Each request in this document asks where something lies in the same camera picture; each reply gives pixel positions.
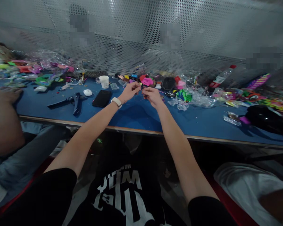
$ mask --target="black smartphone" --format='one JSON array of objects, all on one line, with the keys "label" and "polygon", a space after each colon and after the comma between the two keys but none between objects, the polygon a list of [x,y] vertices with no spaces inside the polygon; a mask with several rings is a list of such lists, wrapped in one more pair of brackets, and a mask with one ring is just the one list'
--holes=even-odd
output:
[{"label": "black smartphone", "polygon": [[95,107],[106,107],[111,99],[112,93],[107,90],[101,90],[92,102]]}]

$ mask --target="black pliers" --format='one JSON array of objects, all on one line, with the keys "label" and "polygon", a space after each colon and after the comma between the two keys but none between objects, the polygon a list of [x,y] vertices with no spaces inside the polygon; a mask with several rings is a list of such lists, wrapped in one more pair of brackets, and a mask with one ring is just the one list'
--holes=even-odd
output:
[{"label": "black pliers", "polygon": [[85,98],[86,96],[82,96],[80,93],[75,93],[73,96],[66,98],[65,100],[62,100],[60,102],[51,104],[51,105],[47,105],[47,107],[49,107],[50,109],[56,108],[56,107],[60,107],[62,105],[68,104],[68,103],[74,103],[74,110],[73,110],[73,115],[77,115],[80,112],[80,99]]}]

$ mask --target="hand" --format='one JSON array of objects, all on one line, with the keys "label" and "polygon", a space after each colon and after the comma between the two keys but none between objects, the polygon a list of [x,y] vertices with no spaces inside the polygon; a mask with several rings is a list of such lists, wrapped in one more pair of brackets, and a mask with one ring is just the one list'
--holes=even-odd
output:
[{"label": "hand", "polygon": [[0,87],[0,103],[13,104],[23,92],[20,88]]},{"label": "hand", "polygon": [[144,98],[149,100],[152,107],[157,109],[158,106],[163,104],[163,100],[160,97],[158,89],[147,87],[142,90]]},{"label": "hand", "polygon": [[122,102],[122,104],[124,104],[128,100],[130,100],[134,95],[138,94],[138,91],[140,90],[141,90],[141,85],[138,82],[127,84],[124,91],[118,97],[118,99]]}]

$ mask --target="plastic bottle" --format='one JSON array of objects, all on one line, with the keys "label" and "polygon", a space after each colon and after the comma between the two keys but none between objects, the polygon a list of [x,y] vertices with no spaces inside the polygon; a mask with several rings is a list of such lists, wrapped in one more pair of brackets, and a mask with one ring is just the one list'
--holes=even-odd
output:
[{"label": "plastic bottle", "polygon": [[218,87],[221,83],[224,82],[224,80],[230,76],[230,74],[232,73],[233,69],[236,68],[236,65],[231,65],[228,69],[224,70],[223,72],[221,72],[217,78],[212,81],[209,84],[209,87],[211,88],[216,88]]}]

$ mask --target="plastic cup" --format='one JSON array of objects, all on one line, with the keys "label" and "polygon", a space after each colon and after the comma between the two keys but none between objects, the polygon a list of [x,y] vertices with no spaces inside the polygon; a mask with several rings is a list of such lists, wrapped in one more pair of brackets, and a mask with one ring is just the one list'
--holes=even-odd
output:
[{"label": "plastic cup", "polygon": [[103,89],[109,88],[109,77],[107,75],[102,75],[99,79]]}]

